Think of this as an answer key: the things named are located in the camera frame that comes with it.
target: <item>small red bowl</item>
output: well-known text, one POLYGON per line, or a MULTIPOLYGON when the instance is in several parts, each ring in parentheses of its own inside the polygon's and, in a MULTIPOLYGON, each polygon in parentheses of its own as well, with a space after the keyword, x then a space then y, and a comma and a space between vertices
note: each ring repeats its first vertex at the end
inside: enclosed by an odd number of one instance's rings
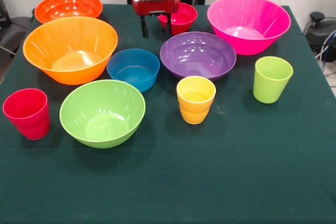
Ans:
MULTIPOLYGON (((172 35, 181 34, 191 27, 197 18, 197 10, 188 4, 179 3, 177 13, 172 13, 172 35)), ((167 16, 160 15, 158 19, 166 29, 167 16)))
POLYGON ((72 16, 98 18, 102 10, 103 4, 100 0, 43 0, 35 9, 35 17, 44 24, 72 16))

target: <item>black pole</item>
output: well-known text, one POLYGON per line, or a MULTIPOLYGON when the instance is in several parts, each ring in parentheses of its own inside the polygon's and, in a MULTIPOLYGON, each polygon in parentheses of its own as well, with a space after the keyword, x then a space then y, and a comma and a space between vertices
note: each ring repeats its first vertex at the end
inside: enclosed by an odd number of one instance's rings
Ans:
POLYGON ((3 0, 0 0, 0 27, 7 28, 11 24, 9 19, 8 12, 6 10, 6 6, 3 0))

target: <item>bowl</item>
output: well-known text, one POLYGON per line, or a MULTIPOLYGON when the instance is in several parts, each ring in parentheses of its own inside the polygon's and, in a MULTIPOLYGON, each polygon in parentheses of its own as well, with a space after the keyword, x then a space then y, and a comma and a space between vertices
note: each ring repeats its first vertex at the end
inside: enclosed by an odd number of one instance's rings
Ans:
POLYGON ((143 92, 154 85, 160 61, 147 50, 126 49, 114 54, 106 69, 112 79, 125 81, 143 92))
POLYGON ((216 81, 236 63, 236 53, 214 34, 191 31, 167 40, 160 51, 163 65, 177 78, 203 76, 216 81))
POLYGON ((240 55, 268 48, 290 28, 289 14, 269 0, 217 0, 207 11, 215 34, 240 55))
POLYGON ((108 23, 90 17, 68 17, 41 25, 25 39, 23 53, 54 80, 77 85, 104 71, 118 43, 108 23))
POLYGON ((145 114, 145 100, 132 85, 99 80, 73 90, 59 118, 65 131, 82 144, 111 148, 129 139, 145 114))
POLYGON ((86 16, 98 18, 103 10, 100 0, 43 0, 35 8, 36 19, 44 24, 57 18, 86 16))
MULTIPOLYGON (((188 31, 197 18, 197 10, 188 4, 179 3, 177 13, 172 13, 172 35, 177 35, 188 31)), ((167 16, 160 15, 158 19, 166 29, 167 16)))

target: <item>tabletop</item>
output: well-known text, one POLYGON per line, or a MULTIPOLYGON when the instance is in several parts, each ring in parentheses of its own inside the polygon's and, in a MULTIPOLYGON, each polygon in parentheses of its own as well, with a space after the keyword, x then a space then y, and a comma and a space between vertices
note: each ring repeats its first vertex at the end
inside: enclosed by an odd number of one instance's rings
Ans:
MULTIPOLYGON (((191 31, 213 33, 208 6, 197 6, 191 31)), ((22 48, 0 85, 0 102, 39 88, 50 104, 51 128, 39 141, 22 137, 0 115, 1 223, 335 223, 336 101, 289 7, 290 30, 266 51, 237 56, 215 83, 205 121, 185 123, 178 82, 161 66, 143 93, 146 113, 122 145, 78 143, 59 122, 64 98, 77 86, 57 83, 30 65, 22 48), (252 95, 262 56, 288 60, 294 74, 279 101, 252 95)), ((159 57, 166 41, 156 17, 142 38, 131 5, 104 5, 117 31, 117 51, 143 48, 159 57)), ((38 26, 33 22, 30 31, 38 26)), ((99 79, 108 79, 106 71, 99 79)))

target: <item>green bowl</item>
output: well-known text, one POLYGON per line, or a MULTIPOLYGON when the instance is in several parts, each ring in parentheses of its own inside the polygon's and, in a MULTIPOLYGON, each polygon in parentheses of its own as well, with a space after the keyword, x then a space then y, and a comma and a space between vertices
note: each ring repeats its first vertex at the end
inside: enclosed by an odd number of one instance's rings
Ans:
POLYGON ((132 85, 99 80, 73 90, 59 111, 63 128, 94 148, 122 144, 137 130, 145 114, 145 100, 132 85))

